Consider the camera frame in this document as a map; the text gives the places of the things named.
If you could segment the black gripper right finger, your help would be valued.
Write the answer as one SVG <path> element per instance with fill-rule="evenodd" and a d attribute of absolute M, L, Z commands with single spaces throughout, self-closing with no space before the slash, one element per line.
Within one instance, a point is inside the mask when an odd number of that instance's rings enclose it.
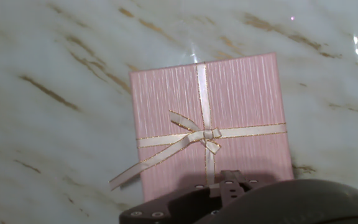
<path fill-rule="evenodd" d="M 234 177 L 241 187 L 246 190 L 257 189 L 260 187 L 259 177 L 253 174 L 243 174 L 239 170 L 234 171 Z"/>

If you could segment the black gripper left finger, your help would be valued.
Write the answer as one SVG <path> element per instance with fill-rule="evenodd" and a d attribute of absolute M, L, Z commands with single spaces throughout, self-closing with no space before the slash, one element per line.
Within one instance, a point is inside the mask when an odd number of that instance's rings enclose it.
<path fill-rule="evenodd" d="M 226 205 L 244 194 L 240 171 L 224 170 L 222 181 L 194 185 L 122 212 L 120 224 L 207 223 Z"/>

